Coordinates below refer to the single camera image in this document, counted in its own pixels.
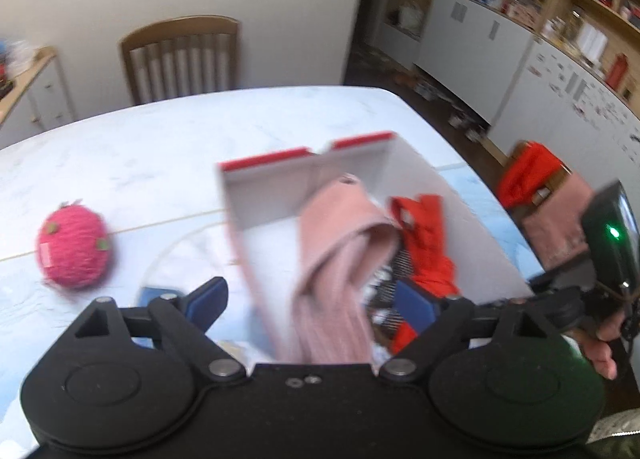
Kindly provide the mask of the person right hand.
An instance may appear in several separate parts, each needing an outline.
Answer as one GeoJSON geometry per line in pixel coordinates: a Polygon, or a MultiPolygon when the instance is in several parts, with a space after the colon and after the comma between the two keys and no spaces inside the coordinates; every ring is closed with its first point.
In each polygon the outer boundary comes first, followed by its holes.
{"type": "Polygon", "coordinates": [[[572,329],[565,336],[572,340],[594,370],[607,380],[617,378],[618,367],[613,358],[610,343],[622,335],[623,322],[626,315],[623,311],[616,312],[600,323],[595,335],[590,335],[584,329],[572,329]]]}

